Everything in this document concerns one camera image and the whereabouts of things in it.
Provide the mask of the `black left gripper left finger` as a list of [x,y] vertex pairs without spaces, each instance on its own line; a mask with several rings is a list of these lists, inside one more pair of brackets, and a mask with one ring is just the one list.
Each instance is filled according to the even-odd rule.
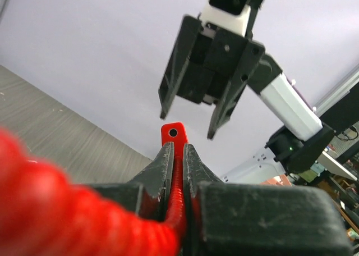
[[75,185],[70,255],[174,255],[174,144],[127,183]]

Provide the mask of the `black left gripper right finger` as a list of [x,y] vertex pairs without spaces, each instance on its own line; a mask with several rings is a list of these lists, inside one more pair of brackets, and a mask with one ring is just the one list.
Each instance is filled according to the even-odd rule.
[[183,150],[183,255],[351,255],[331,197],[307,186],[226,184]]

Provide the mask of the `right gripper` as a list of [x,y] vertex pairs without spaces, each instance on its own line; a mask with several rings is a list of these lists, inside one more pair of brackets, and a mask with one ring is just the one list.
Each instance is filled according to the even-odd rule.
[[230,120],[265,47],[224,29],[208,38],[200,29],[200,20],[183,17],[158,89],[160,118],[166,118],[176,95],[196,104],[219,101],[207,134],[212,140]]

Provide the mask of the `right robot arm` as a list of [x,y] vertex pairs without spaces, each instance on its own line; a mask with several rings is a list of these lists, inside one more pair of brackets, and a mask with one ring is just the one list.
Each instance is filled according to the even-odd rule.
[[323,123],[288,80],[252,28],[264,0],[208,0],[197,17],[183,17],[159,87],[160,118],[175,97],[215,105],[207,137],[212,139],[250,88],[283,126],[250,159],[222,176],[226,183],[259,184],[299,174],[319,162],[335,175],[355,176],[328,155],[334,131]]

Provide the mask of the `red cable seal lock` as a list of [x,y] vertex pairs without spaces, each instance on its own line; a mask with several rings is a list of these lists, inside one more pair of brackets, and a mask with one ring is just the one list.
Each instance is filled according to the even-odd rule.
[[185,127],[161,129],[174,142],[171,190],[163,222],[146,220],[73,185],[54,164],[28,158],[20,142],[1,130],[2,255],[178,255],[187,230],[183,194]]

